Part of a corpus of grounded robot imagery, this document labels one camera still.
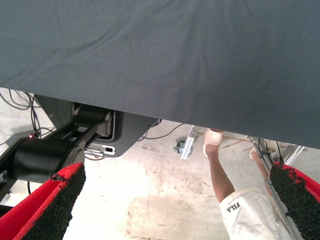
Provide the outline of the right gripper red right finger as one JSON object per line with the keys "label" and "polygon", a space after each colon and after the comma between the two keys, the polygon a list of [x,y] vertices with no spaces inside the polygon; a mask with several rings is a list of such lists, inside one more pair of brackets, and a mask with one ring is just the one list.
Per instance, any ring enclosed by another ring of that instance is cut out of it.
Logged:
{"label": "right gripper red right finger", "polygon": [[304,240],[320,238],[320,184],[300,170],[276,161],[270,181]]}

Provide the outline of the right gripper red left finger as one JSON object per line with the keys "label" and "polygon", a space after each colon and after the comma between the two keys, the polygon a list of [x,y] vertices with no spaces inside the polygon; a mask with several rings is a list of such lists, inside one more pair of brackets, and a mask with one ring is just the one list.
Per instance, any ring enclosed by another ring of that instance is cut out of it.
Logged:
{"label": "right gripper red left finger", "polygon": [[62,240],[85,181],[85,166],[80,162],[54,173],[0,218],[0,238]]}

